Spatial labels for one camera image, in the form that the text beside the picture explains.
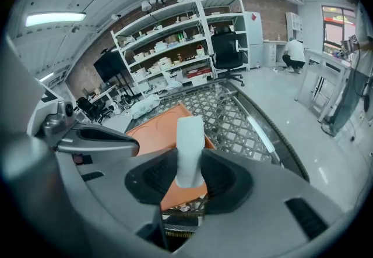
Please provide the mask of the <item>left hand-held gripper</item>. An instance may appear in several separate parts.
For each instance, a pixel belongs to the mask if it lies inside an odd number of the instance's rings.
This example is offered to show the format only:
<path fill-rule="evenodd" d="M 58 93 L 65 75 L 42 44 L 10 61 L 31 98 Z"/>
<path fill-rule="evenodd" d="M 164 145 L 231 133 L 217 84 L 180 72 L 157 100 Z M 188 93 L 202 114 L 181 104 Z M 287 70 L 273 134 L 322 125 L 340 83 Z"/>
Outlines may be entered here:
<path fill-rule="evenodd" d="M 124 160 L 139 152 L 139 142 L 124 133 L 95 124 L 77 123 L 71 128 L 74 123 L 72 103 L 33 77 L 11 39 L 5 37 L 5 136 L 37 136 L 58 152 L 81 156 L 94 164 Z"/>

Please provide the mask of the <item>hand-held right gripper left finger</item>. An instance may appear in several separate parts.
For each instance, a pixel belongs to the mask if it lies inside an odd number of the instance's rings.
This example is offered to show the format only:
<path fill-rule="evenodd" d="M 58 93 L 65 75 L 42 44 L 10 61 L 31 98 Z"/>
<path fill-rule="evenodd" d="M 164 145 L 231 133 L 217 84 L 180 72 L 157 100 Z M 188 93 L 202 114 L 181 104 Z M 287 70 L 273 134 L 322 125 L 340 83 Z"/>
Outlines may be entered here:
<path fill-rule="evenodd" d="M 160 202 L 176 174 L 176 149 L 86 166 L 58 153 L 57 162 L 76 254 L 169 253 Z"/>

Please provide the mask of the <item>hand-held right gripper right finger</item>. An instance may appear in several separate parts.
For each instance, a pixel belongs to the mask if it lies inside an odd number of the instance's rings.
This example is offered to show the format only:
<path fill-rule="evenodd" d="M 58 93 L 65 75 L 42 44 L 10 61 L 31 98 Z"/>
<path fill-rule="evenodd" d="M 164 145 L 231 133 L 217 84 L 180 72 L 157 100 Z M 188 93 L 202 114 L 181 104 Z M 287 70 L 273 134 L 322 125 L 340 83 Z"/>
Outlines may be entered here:
<path fill-rule="evenodd" d="M 293 172 L 206 149 L 202 226 L 176 257 L 317 257 L 340 234 L 340 207 Z"/>

